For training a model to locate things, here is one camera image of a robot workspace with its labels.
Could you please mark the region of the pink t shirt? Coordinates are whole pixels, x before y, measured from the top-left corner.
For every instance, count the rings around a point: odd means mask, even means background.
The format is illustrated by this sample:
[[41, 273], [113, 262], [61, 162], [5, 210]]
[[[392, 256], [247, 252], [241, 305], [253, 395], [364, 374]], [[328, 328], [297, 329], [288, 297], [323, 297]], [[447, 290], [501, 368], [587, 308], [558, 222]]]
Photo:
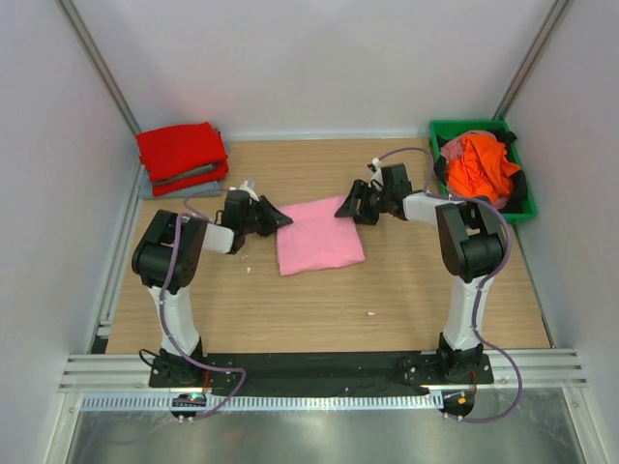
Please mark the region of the pink t shirt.
[[342, 268], [366, 257], [351, 217], [336, 217], [344, 196], [338, 195], [280, 210], [293, 222], [277, 231], [277, 259], [281, 276]]

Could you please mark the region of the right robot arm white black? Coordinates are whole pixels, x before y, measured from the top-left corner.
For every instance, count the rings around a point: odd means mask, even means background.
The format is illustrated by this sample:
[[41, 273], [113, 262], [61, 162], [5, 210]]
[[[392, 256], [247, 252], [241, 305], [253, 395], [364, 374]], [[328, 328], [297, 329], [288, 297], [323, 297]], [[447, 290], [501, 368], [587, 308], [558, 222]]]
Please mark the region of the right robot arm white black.
[[389, 214], [436, 227], [452, 291], [435, 368], [446, 382], [467, 380], [482, 361], [487, 294], [511, 254], [507, 222], [484, 199], [414, 190], [402, 163], [374, 166], [371, 171], [369, 181], [354, 181], [335, 216], [374, 225], [382, 214]]

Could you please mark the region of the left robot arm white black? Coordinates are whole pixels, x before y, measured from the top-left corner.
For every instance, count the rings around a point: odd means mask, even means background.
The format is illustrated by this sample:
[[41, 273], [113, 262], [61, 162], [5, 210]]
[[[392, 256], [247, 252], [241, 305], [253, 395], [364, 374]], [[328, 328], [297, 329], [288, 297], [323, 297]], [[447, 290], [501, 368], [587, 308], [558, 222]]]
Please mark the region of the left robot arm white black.
[[152, 387], [193, 387], [216, 372], [206, 364], [192, 311], [191, 284], [201, 253], [234, 254], [248, 235], [269, 237], [294, 220], [252, 188], [226, 193], [213, 219], [159, 210], [133, 252], [132, 270], [156, 305], [161, 348], [144, 362]]

